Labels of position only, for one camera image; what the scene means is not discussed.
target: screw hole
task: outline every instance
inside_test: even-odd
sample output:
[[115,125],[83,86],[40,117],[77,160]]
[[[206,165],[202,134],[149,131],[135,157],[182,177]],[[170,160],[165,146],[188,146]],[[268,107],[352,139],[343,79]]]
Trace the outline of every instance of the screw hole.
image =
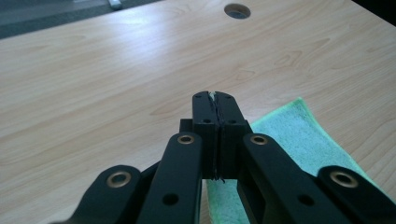
[[340,171],[331,172],[330,178],[332,181],[345,188],[354,189],[359,185],[358,181],[353,176]]
[[300,203],[303,203],[307,206],[312,206],[315,204],[314,200],[306,194],[299,195],[297,198]]
[[174,205],[178,202],[178,196],[174,193],[169,193],[163,196],[163,203],[166,205]]
[[131,175],[125,171],[118,171],[107,178],[107,185],[113,189],[121,188],[131,181]]
[[224,8],[224,12],[231,18],[242,20],[250,16],[250,9],[240,4],[230,4]]
[[262,136],[254,135],[250,138],[250,141],[257,145],[265,145],[268,143],[268,140]]
[[194,142],[194,137],[192,137],[191,135],[182,135],[182,136],[180,136],[180,137],[177,139],[177,141],[178,141],[180,144],[185,144],[185,145],[187,145],[187,144],[191,144],[191,143]]

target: green cloth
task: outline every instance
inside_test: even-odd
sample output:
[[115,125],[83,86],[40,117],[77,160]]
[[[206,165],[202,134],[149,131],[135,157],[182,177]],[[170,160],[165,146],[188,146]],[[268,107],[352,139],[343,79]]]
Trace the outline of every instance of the green cloth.
[[[280,107],[251,125],[254,133],[273,137],[306,172],[316,176],[323,166],[339,165],[373,181],[359,165],[320,127],[304,100]],[[212,223],[248,223],[236,191],[236,180],[207,180]]]

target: wood grain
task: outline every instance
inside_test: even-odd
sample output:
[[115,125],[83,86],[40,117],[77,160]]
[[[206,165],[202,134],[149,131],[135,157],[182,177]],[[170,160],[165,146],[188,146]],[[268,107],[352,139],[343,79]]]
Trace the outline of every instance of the wood grain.
[[[68,218],[106,168],[146,169],[198,91],[250,122],[302,96],[396,199],[396,29],[350,1],[181,1],[0,41],[0,222]],[[207,200],[201,221],[209,222]]]

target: wooden table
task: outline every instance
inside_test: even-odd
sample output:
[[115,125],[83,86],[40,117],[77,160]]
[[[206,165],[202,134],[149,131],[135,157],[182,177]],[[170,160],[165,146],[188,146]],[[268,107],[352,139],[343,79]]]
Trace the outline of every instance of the wooden table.
[[304,97],[396,199],[395,27],[350,1],[240,0],[245,20],[231,2],[167,0],[1,40],[0,222],[66,219],[106,168],[146,169],[198,91],[230,93],[251,122]]

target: desk grommet hole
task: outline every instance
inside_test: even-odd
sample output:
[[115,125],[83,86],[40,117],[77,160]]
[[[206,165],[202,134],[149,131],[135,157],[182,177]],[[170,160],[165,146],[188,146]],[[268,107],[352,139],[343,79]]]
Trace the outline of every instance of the desk grommet hole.
[[224,8],[224,12],[231,18],[243,20],[250,16],[250,9],[241,4],[230,4]]

